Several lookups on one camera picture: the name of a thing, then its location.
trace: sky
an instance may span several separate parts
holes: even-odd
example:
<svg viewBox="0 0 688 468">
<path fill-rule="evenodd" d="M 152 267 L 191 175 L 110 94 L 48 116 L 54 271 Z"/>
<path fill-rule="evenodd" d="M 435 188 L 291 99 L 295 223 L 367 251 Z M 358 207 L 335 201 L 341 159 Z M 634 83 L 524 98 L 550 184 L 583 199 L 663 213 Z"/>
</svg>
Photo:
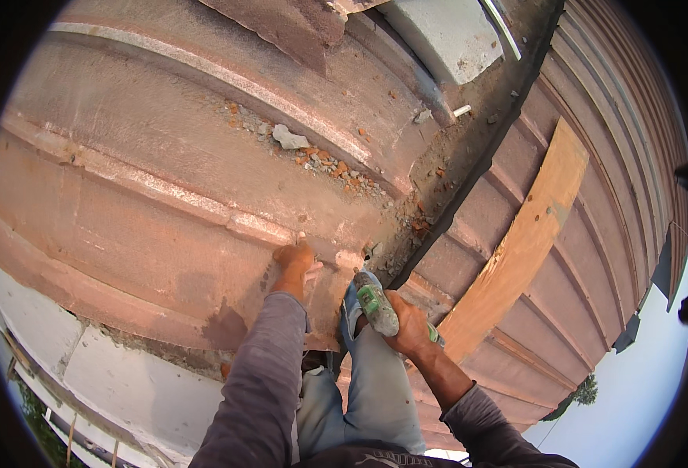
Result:
<svg viewBox="0 0 688 468">
<path fill-rule="evenodd" d="M 688 326 L 677 314 L 686 296 L 688 264 L 672 310 L 667 313 L 667 298 L 652 287 L 635 342 L 598 363 L 596 402 L 589 407 L 573 403 L 557 421 L 531 426 L 524 432 L 526 440 L 581 468 L 632 466 L 666 415 L 681 379 Z"/>
</svg>

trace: worker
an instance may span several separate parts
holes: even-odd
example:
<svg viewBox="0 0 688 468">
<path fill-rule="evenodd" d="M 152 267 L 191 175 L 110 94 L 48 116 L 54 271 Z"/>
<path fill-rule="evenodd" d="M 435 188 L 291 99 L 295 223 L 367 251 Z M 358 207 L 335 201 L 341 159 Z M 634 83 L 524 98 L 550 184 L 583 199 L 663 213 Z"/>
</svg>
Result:
<svg viewBox="0 0 688 468">
<path fill-rule="evenodd" d="M 302 289 L 322 267 L 314 258 L 303 233 L 296 245 L 274 252 L 281 275 L 237 350 L 222 389 L 224 401 L 190 468 L 462 466 L 423 455 L 399 353 L 424 376 L 442 409 L 440 420 L 466 447 L 473 466 L 575 466 L 526 442 L 476 382 L 429 340 L 424 313 L 395 291 L 386 291 L 400 325 L 390 338 L 366 323 L 354 287 L 346 292 L 341 333 L 352 375 L 348 411 L 342 414 L 330 367 L 301 373 L 305 332 L 310 332 Z"/>
</svg>

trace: jeans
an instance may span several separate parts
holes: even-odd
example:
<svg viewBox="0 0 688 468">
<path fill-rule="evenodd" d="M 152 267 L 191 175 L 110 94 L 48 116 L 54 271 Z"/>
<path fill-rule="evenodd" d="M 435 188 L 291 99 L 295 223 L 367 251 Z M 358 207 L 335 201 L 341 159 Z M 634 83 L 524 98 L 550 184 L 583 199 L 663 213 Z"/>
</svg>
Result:
<svg viewBox="0 0 688 468">
<path fill-rule="evenodd" d="M 380 282 L 368 273 L 380 286 Z M 342 444 L 382 440 L 409 453 L 425 450 L 419 416 L 401 357 L 371 326 L 353 338 L 362 309 L 350 283 L 341 306 L 341 333 L 351 353 L 352 369 L 347 413 L 330 369 L 302 376 L 302 404 L 297 428 L 302 460 Z"/>
</svg>

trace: wooden board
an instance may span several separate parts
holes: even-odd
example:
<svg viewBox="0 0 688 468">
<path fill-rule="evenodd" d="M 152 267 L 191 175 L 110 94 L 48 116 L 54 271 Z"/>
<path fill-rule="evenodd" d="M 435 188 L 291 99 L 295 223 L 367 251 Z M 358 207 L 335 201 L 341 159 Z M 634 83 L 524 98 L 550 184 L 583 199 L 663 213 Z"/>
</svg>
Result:
<svg viewBox="0 0 688 468">
<path fill-rule="evenodd" d="M 568 218 L 588 158 L 580 139 L 560 117 L 545 160 L 510 229 L 438 327 L 452 360 L 460 362 L 471 353 L 536 276 Z"/>
</svg>

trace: green cordless drill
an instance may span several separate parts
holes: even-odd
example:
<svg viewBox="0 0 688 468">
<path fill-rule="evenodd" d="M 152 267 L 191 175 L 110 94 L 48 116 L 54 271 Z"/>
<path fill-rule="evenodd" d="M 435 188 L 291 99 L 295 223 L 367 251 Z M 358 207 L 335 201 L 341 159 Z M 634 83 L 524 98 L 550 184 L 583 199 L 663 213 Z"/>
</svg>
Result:
<svg viewBox="0 0 688 468">
<path fill-rule="evenodd" d="M 395 336 L 398 333 L 398 316 L 383 290 L 366 272 L 357 269 L 354 274 L 354 289 L 357 290 L 357 300 L 373 330 L 382 336 Z M 445 347 L 445 339 L 437 332 L 437 328 L 429 322 L 427 327 L 430 341 Z"/>
</svg>

